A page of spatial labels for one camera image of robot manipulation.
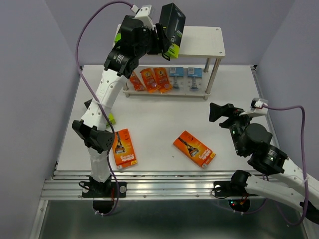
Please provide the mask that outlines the blue clear razor blister pack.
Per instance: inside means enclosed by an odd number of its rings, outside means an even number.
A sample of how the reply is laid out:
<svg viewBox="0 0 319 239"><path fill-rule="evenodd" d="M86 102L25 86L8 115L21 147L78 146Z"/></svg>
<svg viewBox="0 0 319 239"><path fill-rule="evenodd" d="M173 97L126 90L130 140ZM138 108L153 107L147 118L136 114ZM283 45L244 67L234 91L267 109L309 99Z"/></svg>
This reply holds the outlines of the blue clear razor blister pack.
<svg viewBox="0 0 319 239"><path fill-rule="evenodd" d="M169 78L172 85L172 90L175 92L181 92L184 90L184 68L183 67L170 67Z"/></svg>

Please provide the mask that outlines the orange BIC razor bag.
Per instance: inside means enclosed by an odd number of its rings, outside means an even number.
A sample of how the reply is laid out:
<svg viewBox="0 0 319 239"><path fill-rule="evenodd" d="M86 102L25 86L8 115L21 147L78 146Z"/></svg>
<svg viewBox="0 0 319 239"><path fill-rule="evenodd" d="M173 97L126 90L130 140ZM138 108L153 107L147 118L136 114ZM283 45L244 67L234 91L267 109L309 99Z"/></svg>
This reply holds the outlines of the orange BIC razor bag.
<svg viewBox="0 0 319 239"><path fill-rule="evenodd" d="M140 74L145 84L145 87L149 93L156 92L160 89L160 86L157 84L155 80L155 75L151 68L145 68L141 70Z"/></svg>
<svg viewBox="0 0 319 239"><path fill-rule="evenodd" d="M160 93L165 93L172 89L169 77L167 75L166 68L164 67L155 67L154 74L157 84L160 86Z"/></svg>
<svg viewBox="0 0 319 239"><path fill-rule="evenodd" d="M146 88L135 73L135 71L132 72L130 76L130 82L132 83L135 91L145 91Z"/></svg>

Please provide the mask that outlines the orange Gillette Fusion pack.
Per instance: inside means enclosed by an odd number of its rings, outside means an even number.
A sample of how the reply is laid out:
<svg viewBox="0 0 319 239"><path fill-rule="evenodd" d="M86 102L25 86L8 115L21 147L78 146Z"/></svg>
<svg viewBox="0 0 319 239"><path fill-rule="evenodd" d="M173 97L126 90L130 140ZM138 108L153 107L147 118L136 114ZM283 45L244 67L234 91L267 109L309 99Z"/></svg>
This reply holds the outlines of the orange Gillette Fusion pack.
<svg viewBox="0 0 319 239"><path fill-rule="evenodd" d="M207 168L216 156L209 147L186 130L173 142L173 145L202 169Z"/></svg>
<svg viewBox="0 0 319 239"><path fill-rule="evenodd" d="M115 132L112 152L117 170L122 170L138 163L127 128Z"/></svg>

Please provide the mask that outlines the black green razor box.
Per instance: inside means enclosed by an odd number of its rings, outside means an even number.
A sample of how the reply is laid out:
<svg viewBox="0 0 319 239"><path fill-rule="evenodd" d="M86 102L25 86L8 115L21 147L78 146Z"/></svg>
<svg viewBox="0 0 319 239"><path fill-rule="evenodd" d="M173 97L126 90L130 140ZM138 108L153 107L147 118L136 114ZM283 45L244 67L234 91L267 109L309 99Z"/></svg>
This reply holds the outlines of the black green razor box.
<svg viewBox="0 0 319 239"><path fill-rule="evenodd" d="M114 43L116 44L121 39L121 33L117 33L114 38Z"/></svg>
<svg viewBox="0 0 319 239"><path fill-rule="evenodd" d="M89 100L87 100L87 101L84 102L84 105L85 105L86 109L89 108L91 102L92 102L92 99L89 99ZM115 118L114 118L114 116L113 116L112 113L109 113L108 119L109 119L109 121L111 122L112 125L114 125L114 124L116 123Z"/></svg>

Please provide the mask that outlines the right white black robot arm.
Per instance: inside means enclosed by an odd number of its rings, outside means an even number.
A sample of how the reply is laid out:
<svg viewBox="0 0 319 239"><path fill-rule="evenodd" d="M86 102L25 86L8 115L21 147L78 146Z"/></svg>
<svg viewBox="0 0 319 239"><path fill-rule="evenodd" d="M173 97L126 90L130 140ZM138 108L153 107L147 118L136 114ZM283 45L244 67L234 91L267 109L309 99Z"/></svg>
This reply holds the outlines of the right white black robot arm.
<svg viewBox="0 0 319 239"><path fill-rule="evenodd" d="M225 117L226 120L219 123L219 126L230 131L236 154L247 157L247 163L253 169L266 178L271 178L268 181L247 171L236 170L228 186L232 193L258 195L285 204L301 213L299 224L304 219L318 224L319 181L306 172L305 109L302 106L292 106L276 110L294 109L300 109L302 113L301 167L297 166L285 152L272 145L272 133L263 125L251 122L253 118L265 116L268 110L274 110L266 100L254 98L249 111L237 108L233 104L220 106L210 103L209 121L215 122Z"/></svg>

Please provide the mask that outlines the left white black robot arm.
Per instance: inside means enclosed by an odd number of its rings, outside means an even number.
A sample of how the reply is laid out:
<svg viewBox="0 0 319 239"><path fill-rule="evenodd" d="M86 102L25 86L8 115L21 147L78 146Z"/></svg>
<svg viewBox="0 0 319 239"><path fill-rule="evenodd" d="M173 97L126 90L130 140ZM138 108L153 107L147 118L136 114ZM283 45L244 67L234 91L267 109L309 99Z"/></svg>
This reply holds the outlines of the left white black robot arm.
<svg viewBox="0 0 319 239"><path fill-rule="evenodd" d="M171 41L160 23L154 24L151 17L139 11L126 15L120 27L121 38L114 45L104 63L101 81L86 112L72 123L73 130L84 141L91 163L91 174L87 184L89 197L107 197L112 191L112 170L109 153L115 140L115 131L106 129L113 104L139 65L144 55L165 54Z"/></svg>

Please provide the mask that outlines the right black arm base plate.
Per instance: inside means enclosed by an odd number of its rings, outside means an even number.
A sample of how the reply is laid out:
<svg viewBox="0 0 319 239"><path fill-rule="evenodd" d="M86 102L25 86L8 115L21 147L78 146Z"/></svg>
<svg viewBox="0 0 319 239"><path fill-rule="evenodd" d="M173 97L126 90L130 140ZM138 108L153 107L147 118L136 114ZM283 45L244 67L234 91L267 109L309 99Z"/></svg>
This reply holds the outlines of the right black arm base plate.
<svg viewBox="0 0 319 239"><path fill-rule="evenodd" d="M211 189L211 195L218 199L228 197L257 196L246 191L247 179L252 176L249 172L236 170L228 181L215 181Z"/></svg>

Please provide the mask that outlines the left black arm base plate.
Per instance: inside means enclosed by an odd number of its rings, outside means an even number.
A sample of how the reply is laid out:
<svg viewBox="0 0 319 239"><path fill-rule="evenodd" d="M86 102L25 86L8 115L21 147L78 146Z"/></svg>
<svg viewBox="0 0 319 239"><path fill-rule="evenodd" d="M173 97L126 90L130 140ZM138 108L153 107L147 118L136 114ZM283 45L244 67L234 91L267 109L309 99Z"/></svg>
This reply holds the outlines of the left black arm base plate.
<svg viewBox="0 0 319 239"><path fill-rule="evenodd" d="M119 189L124 189L119 192L115 181L106 181L105 183L95 181L80 181L78 185L82 188L83 198L125 198L127 183L118 182Z"/></svg>

